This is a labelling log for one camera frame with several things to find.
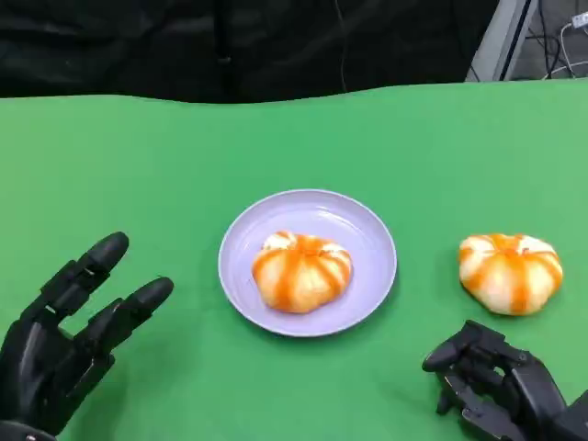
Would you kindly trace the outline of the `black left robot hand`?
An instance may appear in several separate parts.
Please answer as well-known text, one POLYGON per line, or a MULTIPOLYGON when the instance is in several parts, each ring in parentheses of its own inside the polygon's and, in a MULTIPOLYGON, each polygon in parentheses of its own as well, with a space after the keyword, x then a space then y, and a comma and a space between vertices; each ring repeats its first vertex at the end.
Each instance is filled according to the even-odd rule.
POLYGON ((130 338, 174 289, 158 277, 94 315, 78 334, 61 322, 78 312, 129 248, 124 232, 67 262, 11 323, 1 347, 1 437, 53 440, 115 363, 113 350, 130 338))

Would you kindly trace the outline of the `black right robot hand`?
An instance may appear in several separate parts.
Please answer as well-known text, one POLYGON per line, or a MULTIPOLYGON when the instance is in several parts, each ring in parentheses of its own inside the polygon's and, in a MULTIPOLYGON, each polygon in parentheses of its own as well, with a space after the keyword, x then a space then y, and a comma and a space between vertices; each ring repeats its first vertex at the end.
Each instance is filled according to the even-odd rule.
POLYGON ((427 356, 423 370, 441 385, 436 412, 457 409, 480 440, 547 440, 567 407, 540 359, 471 320, 427 356))

